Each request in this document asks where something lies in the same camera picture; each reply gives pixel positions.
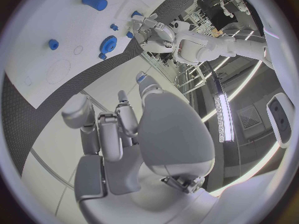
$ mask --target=white humanoid robot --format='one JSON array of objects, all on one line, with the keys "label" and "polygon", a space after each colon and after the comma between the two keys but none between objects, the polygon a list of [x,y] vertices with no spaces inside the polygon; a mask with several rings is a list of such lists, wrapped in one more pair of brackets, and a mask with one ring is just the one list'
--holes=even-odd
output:
[{"label": "white humanoid robot", "polygon": [[155,19],[157,14],[144,17],[133,15],[133,33],[143,50],[153,53],[172,53],[176,61],[190,65],[211,61],[221,56],[241,55],[263,61],[273,69],[267,43],[236,40],[234,37],[219,38],[189,31],[188,22],[176,21],[171,28]]}]

